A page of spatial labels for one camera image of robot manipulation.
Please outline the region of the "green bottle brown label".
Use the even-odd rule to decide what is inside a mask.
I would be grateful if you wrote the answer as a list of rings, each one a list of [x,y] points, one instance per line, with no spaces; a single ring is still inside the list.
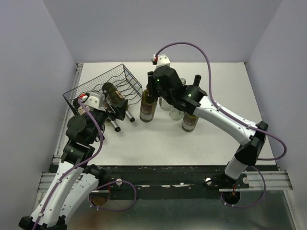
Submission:
[[[117,124],[116,120],[115,121],[109,121],[107,119],[107,121],[110,123],[110,125],[113,127],[113,129],[116,131],[116,132],[120,132],[121,131],[121,128],[119,127],[119,125]]]

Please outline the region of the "short clear glass bottle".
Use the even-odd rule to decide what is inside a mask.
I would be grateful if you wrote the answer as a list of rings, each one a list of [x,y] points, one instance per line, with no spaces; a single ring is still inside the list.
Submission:
[[[178,121],[183,118],[184,112],[176,109],[173,105],[170,105],[169,116],[171,119]]]

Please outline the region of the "green bottle white label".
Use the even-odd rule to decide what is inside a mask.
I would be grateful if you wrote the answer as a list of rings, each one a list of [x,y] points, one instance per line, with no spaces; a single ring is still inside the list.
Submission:
[[[73,100],[73,107],[75,108],[75,110],[77,110],[77,113],[79,115],[83,115],[86,114],[86,111],[80,106],[80,104],[78,103],[78,98],[75,98]]]

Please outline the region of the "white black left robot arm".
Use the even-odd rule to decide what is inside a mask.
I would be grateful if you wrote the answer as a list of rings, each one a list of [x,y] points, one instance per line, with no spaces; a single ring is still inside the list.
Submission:
[[[21,218],[19,227],[23,230],[67,229],[72,215],[90,192],[106,185],[104,170],[87,163],[102,149],[104,125],[111,113],[104,106],[104,95],[82,94],[77,104],[83,113],[68,121],[69,140],[56,175],[32,214]]]

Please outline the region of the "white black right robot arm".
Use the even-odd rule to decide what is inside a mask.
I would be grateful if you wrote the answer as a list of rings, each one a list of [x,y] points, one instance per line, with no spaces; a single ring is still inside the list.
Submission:
[[[248,167],[256,164],[258,156],[265,143],[265,131],[268,125],[247,122],[234,113],[226,116],[221,107],[215,107],[208,94],[199,87],[201,76],[194,78],[192,85],[183,85],[176,70],[169,66],[158,67],[147,74],[147,90],[152,97],[162,97],[176,109],[202,118],[220,128],[238,143],[234,157],[226,165],[221,175],[223,186],[230,188],[238,182],[241,173]]]

